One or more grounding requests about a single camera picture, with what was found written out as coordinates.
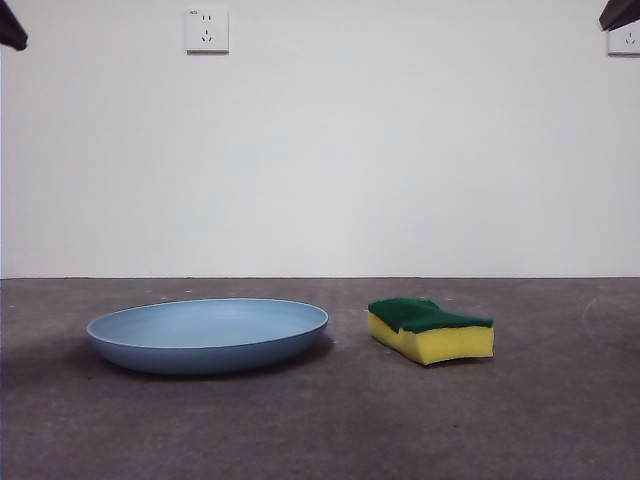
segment gray concrete floor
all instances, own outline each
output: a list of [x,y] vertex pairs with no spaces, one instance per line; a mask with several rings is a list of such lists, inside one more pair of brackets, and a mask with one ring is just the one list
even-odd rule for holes
[[[495,358],[422,367],[370,338],[392,295],[495,319]],[[310,302],[327,335],[219,377],[128,372],[84,327],[207,297]],[[640,279],[2,282],[2,478],[638,479]]]

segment plate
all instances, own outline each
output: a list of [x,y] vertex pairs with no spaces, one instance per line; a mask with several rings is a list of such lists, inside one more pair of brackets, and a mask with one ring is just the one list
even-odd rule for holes
[[87,333],[104,358],[122,367],[203,375],[258,368],[301,353],[328,318],[306,303],[218,298],[122,310],[97,318]]

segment wall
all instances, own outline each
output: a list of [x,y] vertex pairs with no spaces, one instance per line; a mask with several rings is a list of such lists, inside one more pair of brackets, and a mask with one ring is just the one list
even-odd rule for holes
[[228,1],[229,56],[191,2],[11,4],[5,277],[640,274],[604,0]]

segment yellow sponge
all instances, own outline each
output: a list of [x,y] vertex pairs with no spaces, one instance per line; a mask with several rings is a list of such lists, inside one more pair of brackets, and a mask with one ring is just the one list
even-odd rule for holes
[[419,333],[399,328],[395,332],[374,313],[368,315],[369,330],[376,339],[418,363],[493,356],[492,327],[433,328]]

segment sponge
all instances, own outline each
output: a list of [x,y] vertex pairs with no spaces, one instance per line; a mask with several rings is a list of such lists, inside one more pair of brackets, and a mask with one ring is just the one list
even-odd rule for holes
[[368,315],[376,339],[424,365],[493,356],[490,318],[450,313],[431,300],[404,297],[370,303]]

